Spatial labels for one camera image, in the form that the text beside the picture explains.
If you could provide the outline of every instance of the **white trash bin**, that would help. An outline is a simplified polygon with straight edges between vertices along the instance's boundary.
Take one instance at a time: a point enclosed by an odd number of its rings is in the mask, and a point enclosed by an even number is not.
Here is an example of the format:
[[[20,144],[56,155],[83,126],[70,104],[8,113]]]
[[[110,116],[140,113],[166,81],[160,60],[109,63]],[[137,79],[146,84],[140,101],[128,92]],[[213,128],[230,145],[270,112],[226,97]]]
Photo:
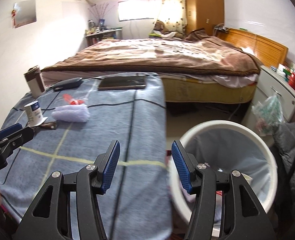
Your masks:
[[[226,173],[239,170],[250,176],[253,191],[265,212],[273,204],[277,189],[277,166],[264,141],[240,124],[216,120],[201,123],[180,139],[186,152],[195,155],[199,163],[208,163],[214,170]],[[173,159],[170,159],[170,189],[174,206],[188,224],[193,205],[185,200]],[[219,223],[213,227],[213,237],[219,237]]]

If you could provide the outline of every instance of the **red container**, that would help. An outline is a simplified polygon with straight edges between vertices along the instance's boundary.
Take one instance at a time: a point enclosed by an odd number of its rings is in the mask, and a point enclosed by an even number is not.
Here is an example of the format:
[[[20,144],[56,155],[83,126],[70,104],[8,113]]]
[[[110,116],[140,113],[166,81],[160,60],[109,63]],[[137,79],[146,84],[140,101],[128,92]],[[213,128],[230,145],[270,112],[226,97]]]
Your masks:
[[[293,70],[292,75],[289,78],[289,85],[295,90],[295,70]]]

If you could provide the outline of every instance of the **metal screw cap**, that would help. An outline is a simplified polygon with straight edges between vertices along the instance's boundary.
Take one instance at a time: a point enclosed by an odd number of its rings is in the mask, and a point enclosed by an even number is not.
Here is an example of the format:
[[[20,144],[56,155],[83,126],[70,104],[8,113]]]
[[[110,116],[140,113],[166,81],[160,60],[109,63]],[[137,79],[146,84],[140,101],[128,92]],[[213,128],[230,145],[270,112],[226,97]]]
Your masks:
[[[96,168],[95,164],[89,164],[87,165],[86,169],[89,170],[89,171],[92,171]]]
[[[205,170],[206,169],[206,165],[204,163],[199,163],[197,165],[197,168],[200,169],[200,170]]]
[[[52,177],[53,177],[53,178],[57,178],[57,177],[59,177],[60,175],[61,175],[61,173],[60,173],[59,171],[55,171],[55,172],[52,173]]]
[[[239,171],[232,171],[232,174],[235,176],[235,177],[240,177],[241,176],[241,173]]]

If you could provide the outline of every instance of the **white sheet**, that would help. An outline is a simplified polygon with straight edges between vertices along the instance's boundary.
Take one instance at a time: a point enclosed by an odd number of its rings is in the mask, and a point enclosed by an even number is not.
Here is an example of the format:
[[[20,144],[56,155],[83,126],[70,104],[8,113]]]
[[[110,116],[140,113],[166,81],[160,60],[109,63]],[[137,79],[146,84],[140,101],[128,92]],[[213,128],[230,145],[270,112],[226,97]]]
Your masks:
[[[82,71],[46,71],[42,72],[42,77],[45,85],[53,85],[58,81],[67,80],[76,77],[93,78],[99,76],[113,75],[122,72],[82,72]],[[187,75],[179,73],[158,73],[161,78],[173,78],[173,79],[196,79],[200,83],[218,83],[228,88],[242,88],[257,82],[258,75],[252,74],[245,77],[237,76],[224,76],[224,75]]]

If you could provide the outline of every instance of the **smartphone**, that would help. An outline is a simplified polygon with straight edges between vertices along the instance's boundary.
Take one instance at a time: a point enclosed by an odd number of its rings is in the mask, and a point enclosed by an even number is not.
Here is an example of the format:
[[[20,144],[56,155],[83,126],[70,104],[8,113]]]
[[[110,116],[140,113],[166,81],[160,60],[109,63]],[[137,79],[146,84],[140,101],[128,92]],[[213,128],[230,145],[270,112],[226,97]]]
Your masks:
[[[145,89],[145,76],[106,77],[102,79],[98,90]]]

